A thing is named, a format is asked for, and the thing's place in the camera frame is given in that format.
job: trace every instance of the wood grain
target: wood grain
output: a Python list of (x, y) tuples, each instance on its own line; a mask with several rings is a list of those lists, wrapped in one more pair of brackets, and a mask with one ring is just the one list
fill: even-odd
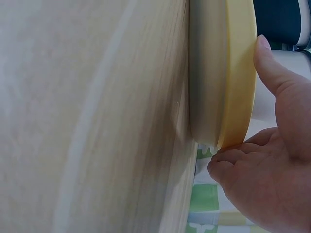
[(183, 232), (187, 0), (0, 3), (0, 232)]

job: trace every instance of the white surface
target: white surface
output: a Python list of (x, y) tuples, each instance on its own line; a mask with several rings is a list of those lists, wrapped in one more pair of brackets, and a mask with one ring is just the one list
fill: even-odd
[(298, 46), (307, 45), (311, 32), (311, 17), (308, 0), (298, 0), (301, 15), (301, 31)]

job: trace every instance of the fingernail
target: fingernail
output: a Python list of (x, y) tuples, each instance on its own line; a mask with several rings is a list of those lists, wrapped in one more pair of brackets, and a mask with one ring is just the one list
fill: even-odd
[(270, 46), (268, 40), (266, 39), (266, 37), (264, 37), (264, 35), (260, 35), (259, 38), (258, 38), (258, 40), (259, 40), (259, 43), (260, 43), (262, 46), (264, 46), (265, 48), (267, 48), (268, 50), (271, 51), (271, 46)]

